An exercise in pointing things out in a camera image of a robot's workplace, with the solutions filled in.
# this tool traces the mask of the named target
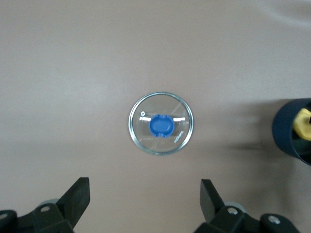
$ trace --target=yellow cap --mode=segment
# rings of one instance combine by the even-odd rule
[[[294,131],[302,139],[311,141],[311,112],[301,109],[294,120]]]

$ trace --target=dark blue cylinder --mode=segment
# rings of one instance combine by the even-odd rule
[[[310,111],[311,99],[296,99],[286,103],[273,120],[272,134],[283,152],[311,165],[311,141],[299,138],[293,131],[294,120],[302,108]]]

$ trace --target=screw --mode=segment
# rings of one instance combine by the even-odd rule
[[[274,224],[280,224],[280,223],[281,223],[280,219],[278,219],[277,217],[275,217],[275,216],[273,216],[273,215],[270,215],[270,216],[268,217],[268,219],[269,219],[270,222],[272,222],[272,223],[274,223]]]
[[[5,219],[6,217],[8,217],[8,214],[4,213],[4,214],[0,215],[0,220]]]
[[[235,208],[233,208],[233,207],[230,207],[230,208],[228,208],[228,212],[230,213],[230,214],[232,214],[232,215],[237,215],[239,212],[235,209]]]
[[[40,212],[41,212],[41,213],[42,213],[42,212],[47,212],[47,211],[49,211],[49,210],[50,210],[50,207],[49,207],[49,206],[44,206],[44,207],[41,208]]]

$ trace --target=tabletop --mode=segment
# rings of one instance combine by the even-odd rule
[[[311,168],[273,142],[288,100],[310,97],[311,2],[0,2],[0,209],[27,214],[90,178],[77,233],[190,233],[200,180],[250,216],[310,231]],[[128,119],[167,91],[193,112],[190,141],[151,155]]]

